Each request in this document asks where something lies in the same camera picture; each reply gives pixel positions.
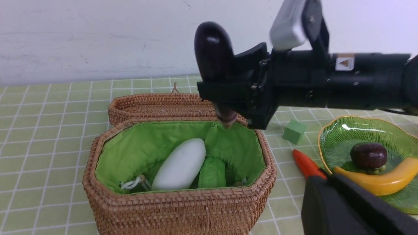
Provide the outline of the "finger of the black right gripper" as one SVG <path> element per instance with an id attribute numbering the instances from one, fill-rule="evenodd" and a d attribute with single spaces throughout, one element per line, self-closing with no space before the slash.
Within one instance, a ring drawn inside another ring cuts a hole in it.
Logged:
<path id="1" fill-rule="evenodd" d="M 201 99 L 249 110 L 257 107 L 262 92 L 262 85 L 252 82 L 205 82 L 197 83 Z"/>
<path id="2" fill-rule="evenodd" d="M 258 82 L 260 62 L 268 57 L 267 43 L 256 46 L 234 56 L 233 82 Z"/>

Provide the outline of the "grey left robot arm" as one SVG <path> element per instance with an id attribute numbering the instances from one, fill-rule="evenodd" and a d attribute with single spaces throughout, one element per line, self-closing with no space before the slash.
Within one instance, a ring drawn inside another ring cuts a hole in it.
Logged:
<path id="1" fill-rule="evenodd" d="M 340 175 L 306 179 L 301 210 L 306 235 L 416 235 L 418 222 Z"/>

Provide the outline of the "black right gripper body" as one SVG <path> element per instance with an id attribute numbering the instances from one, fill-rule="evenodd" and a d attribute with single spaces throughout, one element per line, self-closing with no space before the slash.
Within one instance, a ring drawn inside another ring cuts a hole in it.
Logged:
<path id="1" fill-rule="evenodd" d="M 330 55 L 310 51 L 271 53 L 260 61 L 250 86 L 248 127 L 265 130 L 279 106 L 325 108 Z"/>

